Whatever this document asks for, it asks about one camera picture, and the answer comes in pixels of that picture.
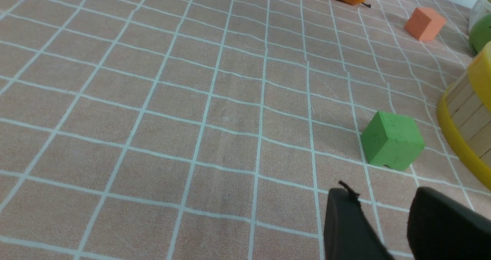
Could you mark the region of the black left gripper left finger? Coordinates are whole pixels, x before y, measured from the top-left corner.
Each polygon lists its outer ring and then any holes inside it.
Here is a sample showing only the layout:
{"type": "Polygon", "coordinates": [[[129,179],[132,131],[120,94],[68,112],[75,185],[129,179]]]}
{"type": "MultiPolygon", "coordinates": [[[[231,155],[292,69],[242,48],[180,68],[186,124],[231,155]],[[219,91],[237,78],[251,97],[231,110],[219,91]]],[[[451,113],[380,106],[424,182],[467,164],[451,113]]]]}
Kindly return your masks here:
{"type": "Polygon", "coordinates": [[[360,194],[343,181],[328,194],[324,225],[326,260],[392,260],[363,213],[360,194]]]}

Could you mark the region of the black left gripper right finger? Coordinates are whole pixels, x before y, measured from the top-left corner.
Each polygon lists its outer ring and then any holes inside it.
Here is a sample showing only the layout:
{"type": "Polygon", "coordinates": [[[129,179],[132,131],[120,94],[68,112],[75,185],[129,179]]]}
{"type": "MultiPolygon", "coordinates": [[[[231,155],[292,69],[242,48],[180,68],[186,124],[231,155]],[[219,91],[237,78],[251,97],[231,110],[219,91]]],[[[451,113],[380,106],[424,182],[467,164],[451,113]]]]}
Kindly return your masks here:
{"type": "Polygon", "coordinates": [[[491,222],[431,187],[419,187],[407,241],[416,260],[489,260],[491,222]]]}

